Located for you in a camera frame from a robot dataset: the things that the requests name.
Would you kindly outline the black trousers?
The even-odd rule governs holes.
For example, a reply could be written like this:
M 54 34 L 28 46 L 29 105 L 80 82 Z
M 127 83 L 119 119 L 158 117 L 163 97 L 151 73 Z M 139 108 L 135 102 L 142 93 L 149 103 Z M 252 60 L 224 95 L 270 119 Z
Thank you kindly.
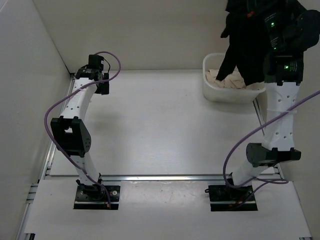
M 216 79 L 224 80 L 238 69 L 246 86 L 264 82 L 263 61 L 268 51 L 264 25 L 252 15 L 261 0 L 228 0 L 225 28 L 221 38 L 229 38 L 229 46 Z

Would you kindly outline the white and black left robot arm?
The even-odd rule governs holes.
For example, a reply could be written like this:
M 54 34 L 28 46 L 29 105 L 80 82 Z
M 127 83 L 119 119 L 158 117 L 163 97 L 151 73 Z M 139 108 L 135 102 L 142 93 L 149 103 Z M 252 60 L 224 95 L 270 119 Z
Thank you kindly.
M 84 118 L 94 94 L 108 95 L 110 84 L 100 83 L 109 80 L 104 73 L 105 58 L 90 54 L 88 64 L 82 66 L 75 75 L 72 96 L 59 117 L 50 121 L 54 140 L 63 154 L 76 168 L 80 190 L 94 201 L 109 200 L 110 194 L 102 186 L 101 174 L 96 170 L 89 154 L 92 138 L 85 126 Z

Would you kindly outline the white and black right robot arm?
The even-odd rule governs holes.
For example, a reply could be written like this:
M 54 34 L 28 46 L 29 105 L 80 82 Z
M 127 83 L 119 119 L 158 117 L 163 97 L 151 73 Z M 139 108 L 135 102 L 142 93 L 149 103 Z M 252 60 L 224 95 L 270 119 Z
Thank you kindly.
M 226 197 L 236 200 L 264 170 L 301 158 L 293 140 L 294 110 L 304 52 L 320 39 L 320 13 L 297 0 L 230 0 L 226 11 L 222 37 L 229 37 L 229 48 L 219 74 L 238 68 L 246 85 L 264 83 L 267 95 L 263 141 L 249 143 L 244 164 L 223 177 Z

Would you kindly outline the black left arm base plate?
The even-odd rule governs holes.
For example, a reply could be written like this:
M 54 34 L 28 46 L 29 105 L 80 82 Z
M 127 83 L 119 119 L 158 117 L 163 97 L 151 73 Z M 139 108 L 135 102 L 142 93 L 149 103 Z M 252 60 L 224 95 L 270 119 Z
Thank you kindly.
M 100 186 L 84 185 L 77 180 L 73 208 L 75 210 L 118 210 L 121 186 L 105 185 L 109 198 Z

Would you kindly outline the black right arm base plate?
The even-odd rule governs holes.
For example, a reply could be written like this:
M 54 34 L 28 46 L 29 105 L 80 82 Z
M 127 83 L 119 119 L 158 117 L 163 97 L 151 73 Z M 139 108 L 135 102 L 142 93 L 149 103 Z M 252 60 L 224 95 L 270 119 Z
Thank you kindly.
M 252 186 L 230 188 L 226 185 L 209 185 L 204 190 L 209 196 L 211 212 L 254 212 L 258 211 Z

